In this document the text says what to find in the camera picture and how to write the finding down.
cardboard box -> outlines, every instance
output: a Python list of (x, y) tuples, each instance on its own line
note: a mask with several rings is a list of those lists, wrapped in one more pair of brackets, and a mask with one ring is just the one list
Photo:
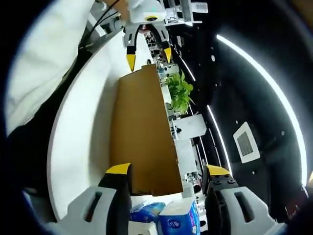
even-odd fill
[(133, 193), (162, 196), (182, 192), (155, 65), (119, 80), (111, 124), (110, 165), (133, 164)]
[(158, 235), (155, 223), (140, 223), (129, 221), (129, 235)]

white shirt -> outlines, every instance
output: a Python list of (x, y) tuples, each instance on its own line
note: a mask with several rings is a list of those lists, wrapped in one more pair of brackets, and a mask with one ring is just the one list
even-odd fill
[(34, 22), (12, 65), (6, 133), (30, 121), (59, 86), (78, 53), (94, 0), (55, 0)]

cable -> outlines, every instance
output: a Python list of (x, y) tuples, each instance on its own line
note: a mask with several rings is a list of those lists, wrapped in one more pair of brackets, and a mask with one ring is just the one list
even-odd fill
[(98, 19), (98, 21), (96, 22), (96, 24), (92, 27), (92, 29), (91, 29), (91, 31), (89, 32), (89, 34), (87, 34), (87, 35), (85, 36), (85, 38), (83, 38), (83, 39), (81, 40), (81, 42), (80, 42), (78, 48), (81, 48), (81, 47), (85, 47), (85, 46), (86, 46), (86, 45), (84, 45), (85, 42), (86, 42), (86, 41), (89, 39), (89, 37), (92, 35), (92, 33), (93, 33), (93, 31), (96, 29), (96, 27), (97, 27), (99, 24), (101, 24), (102, 18), (108, 13), (108, 11), (110, 11), (110, 10), (112, 9), (112, 7), (114, 7), (115, 4), (117, 4), (118, 1), (119, 1), (119, 0), (116, 0), (111, 6), (109, 6), (109, 7), (105, 10), (105, 12), (102, 14), (102, 16), (101, 16), (101, 17)]
[(118, 13), (118, 11), (114, 12), (113, 14), (110, 14), (109, 16), (107, 16), (106, 18), (104, 18), (102, 21), (99, 22), (99, 24), (101, 24), (103, 21), (105, 21), (106, 19), (110, 18), (111, 16), (114, 16), (116, 13)]

air vent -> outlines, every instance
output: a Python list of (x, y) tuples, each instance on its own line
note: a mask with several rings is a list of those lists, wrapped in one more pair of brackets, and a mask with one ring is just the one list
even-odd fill
[(248, 138), (248, 134), (243, 132), (238, 138), (237, 138), (241, 154), (243, 156), (248, 155), (249, 153), (253, 152), (252, 146), (250, 144), (250, 140)]
[(193, 2), (192, 4), (192, 11), (198, 13), (208, 13), (209, 9), (207, 7), (206, 2)]
[(260, 158), (260, 152), (252, 131), (245, 122), (233, 135), (242, 163)]

led light strip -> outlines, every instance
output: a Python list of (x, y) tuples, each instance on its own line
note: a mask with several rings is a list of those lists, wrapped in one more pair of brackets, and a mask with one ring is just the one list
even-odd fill
[(189, 105), (189, 109), (190, 109), (190, 111), (191, 111), (191, 114), (192, 114), (192, 116), (193, 116), (193, 115), (194, 115), (194, 112), (192, 111), (190, 104), (188, 104), (188, 105)]
[(211, 135), (213, 144), (214, 144), (214, 149), (215, 149), (215, 152), (216, 152), (216, 155), (217, 155), (217, 159), (219, 160), (220, 166), (222, 166), (222, 164), (221, 164), (221, 159), (220, 159), (220, 155), (219, 155), (219, 152), (217, 151), (216, 144), (215, 144), (215, 140), (214, 140), (214, 137), (213, 137), (213, 134), (212, 134), (212, 131), (211, 131), (210, 128), (209, 128), (209, 132), (210, 132), (210, 135)]
[(200, 162), (200, 164), (201, 164), (201, 168), (202, 168), (202, 170), (203, 170), (202, 158), (201, 158), (200, 151), (199, 151), (199, 147), (198, 147), (197, 144), (196, 144), (196, 150), (197, 150), (197, 152), (198, 152), (198, 159), (199, 159), (199, 162)]
[(210, 106), (207, 105), (206, 107), (207, 107), (207, 109), (208, 109), (208, 111), (209, 111), (209, 113), (210, 113), (210, 115), (211, 115), (211, 117), (212, 117), (213, 123), (214, 123), (215, 128), (216, 128), (216, 130), (217, 130), (217, 133), (218, 133), (218, 135), (219, 135), (219, 137), (220, 137), (221, 144), (222, 144), (222, 147), (223, 147), (223, 150), (224, 150), (224, 153), (225, 153), (225, 157), (226, 157), (226, 161), (227, 161), (227, 165), (228, 165), (228, 170), (229, 170), (230, 175), (232, 176), (232, 175), (233, 175), (233, 172), (232, 172), (231, 167), (230, 167), (229, 157), (228, 157), (228, 154), (227, 154), (227, 151), (226, 151), (226, 147), (225, 147), (224, 140), (223, 140), (223, 138), (222, 138), (220, 129), (219, 129), (217, 123), (216, 123), (215, 117), (214, 117), (214, 115), (213, 115), (213, 113), (212, 113), (212, 110), (211, 110)]
[(274, 79), (269, 75), (269, 73), (258, 63), (256, 62), (250, 55), (248, 55), (245, 51), (240, 49), (238, 46), (227, 40), (226, 38), (222, 37), (221, 35), (216, 35), (216, 38), (220, 40), (221, 42), (225, 43), (227, 46), (232, 48), (234, 51), (236, 51), (238, 54), (240, 54), (243, 58), (245, 58), (254, 68), (263, 76), (263, 78), (269, 83), (269, 85), (272, 87), (272, 89), (277, 94), (278, 98), (282, 102), (289, 118), (292, 123), (292, 126), (294, 128), (299, 151), (300, 151), (300, 159), (301, 159), (301, 182), (303, 185), (307, 185), (307, 174), (308, 174), (308, 168), (307, 168), (307, 153), (305, 150), (305, 144), (302, 136), (302, 132), (300, 129), (299, 122), (297, 120), (297, 117), (288, 102), (285, 94), (282, 92), (280, 87), (277, 85), (277, 83), (274, 81)]
[(182, 57), (180, 56), (180, 54), (178, 53), (178, 51), (174, 48), (174, 50), (176, 51), (177, 55), (180, 57), (181, 61), (184, 63), (184, 65), (186, 66), (188, 72), (190, 73), (192, 79), (194, 81), (196, 81), (195, 77), (193, 76), (192, 72), (190, 71), (189, 67), (187, 66), (186, 62), (182, 59)]
[(200, 136), (199, 138), (200, 138), (200, 142), (201, 142), (202, 149), (203, 149), (203, 152), (204, 152), (204, 156), (205, 156), (205, 161), (206, 161), (206, 164), (208, 164), (208, 162), (207, 162), (207, 158), (206, 158), (205, 149), (204, 149), (204, 145), (203, 145), (203, 142), (202, 142), (202, 138), (201, 138), (201, 136)]

